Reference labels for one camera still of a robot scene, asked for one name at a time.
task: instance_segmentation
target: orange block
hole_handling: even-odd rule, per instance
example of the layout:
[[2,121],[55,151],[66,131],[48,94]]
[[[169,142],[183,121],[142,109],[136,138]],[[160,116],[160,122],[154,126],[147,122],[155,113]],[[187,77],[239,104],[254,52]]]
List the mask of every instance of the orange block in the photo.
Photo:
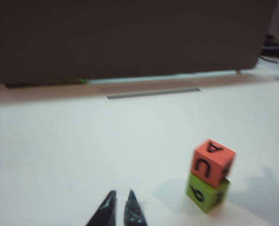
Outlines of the orange block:
[[228,175],[234,156],[234,151],[209,139],[195,149],[191,173],[216,189]]

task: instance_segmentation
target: stacked blocks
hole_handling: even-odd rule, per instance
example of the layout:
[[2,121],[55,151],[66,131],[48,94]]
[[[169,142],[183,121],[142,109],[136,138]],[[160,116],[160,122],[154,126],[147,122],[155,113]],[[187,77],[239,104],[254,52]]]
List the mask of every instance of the stacked blocks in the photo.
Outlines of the stacked blocks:
[[234,151],[210,139],[195,149],[186,194],[204,212],[223,201],[234,156]]

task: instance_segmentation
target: dark panel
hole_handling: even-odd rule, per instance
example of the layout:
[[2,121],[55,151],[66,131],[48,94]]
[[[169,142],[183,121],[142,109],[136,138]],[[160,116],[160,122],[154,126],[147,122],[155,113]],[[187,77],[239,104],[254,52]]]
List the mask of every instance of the dark panel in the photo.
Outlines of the dark panel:
[[0,82],[251,68],[274,6],[275,0],[0,0]]

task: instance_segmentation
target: green block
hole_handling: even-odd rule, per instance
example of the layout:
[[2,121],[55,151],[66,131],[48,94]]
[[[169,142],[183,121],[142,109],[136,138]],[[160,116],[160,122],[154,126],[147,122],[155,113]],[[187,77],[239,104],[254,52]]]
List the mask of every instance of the green block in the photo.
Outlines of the green block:
[[217,189],[214,189],[190,173],[186,194],[200,207],[202,211],[207,212],[224,200],[228,185],[229,180],[224,179],[220,186]]

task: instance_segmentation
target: white table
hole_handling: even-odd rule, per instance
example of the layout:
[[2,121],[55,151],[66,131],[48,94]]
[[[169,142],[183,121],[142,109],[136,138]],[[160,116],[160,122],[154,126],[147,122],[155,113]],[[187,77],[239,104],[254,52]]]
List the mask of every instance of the white table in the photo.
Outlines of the white table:
[[[83,226],[112,189],[122,226],[131,188],[150,226],[279,226],[279,72],[248,72],[116,100],[90,84],[0,90],[0,226]],[[208,215],[184,193],[207,138],[237,152]]]

